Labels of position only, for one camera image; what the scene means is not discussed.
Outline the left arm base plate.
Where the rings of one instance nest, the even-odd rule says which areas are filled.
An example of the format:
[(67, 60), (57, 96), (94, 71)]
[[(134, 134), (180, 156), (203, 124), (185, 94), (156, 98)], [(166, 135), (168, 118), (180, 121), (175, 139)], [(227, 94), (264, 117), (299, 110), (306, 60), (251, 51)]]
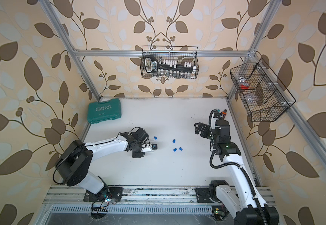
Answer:
[(97, 194), (86, 191), (83, 201), (84, 202), (102, 202), (102, 201), (114, 201), (119, 202), (123, 196), (123, 187), (104, 187)]

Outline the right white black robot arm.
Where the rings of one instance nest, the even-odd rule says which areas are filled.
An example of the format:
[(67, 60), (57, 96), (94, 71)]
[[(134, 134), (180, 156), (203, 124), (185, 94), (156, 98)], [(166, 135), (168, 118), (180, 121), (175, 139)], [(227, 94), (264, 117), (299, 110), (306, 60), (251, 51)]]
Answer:
[(255, 187), (244, 165), (238, 146), (232, 142), (226, 111), (214, 109), (208, 124), (195, 123), (195, 134), (210, 141), (209, 165), (213, 169), (226, 168), (233, 181), (233, 194), (227, 181), (213, 180), (209, 185), (210, 200), (221, 202), (234, 219), (235, 225), (277, 225), (279, 213), (268, 206)]

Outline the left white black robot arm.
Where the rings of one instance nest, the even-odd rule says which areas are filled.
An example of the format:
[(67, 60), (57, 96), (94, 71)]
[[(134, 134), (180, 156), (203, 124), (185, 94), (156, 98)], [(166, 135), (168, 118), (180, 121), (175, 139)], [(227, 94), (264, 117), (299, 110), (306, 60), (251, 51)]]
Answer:
[(118, 152), (132, 152), (133, 158), (142, 158), (158, 149), (151, 143), (145, 129), (119, 133), (116, 137), (98, 142), (73, 141), (55, 163), (55, 171), (68, 187), (79, 186), (88, 192), (94, 202), (111, 198), (108, 185), (89, 171), (91, 163)]

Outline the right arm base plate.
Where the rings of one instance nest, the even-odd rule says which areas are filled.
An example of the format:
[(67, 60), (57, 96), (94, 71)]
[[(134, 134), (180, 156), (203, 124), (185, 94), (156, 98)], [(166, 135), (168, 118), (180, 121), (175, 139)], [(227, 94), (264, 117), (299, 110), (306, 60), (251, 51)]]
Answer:
[(215, 203), (212, 200), (209, 188), (207, 187), (197, 187), (194, 189), (196, 193), (196, 201), (198, 203)]

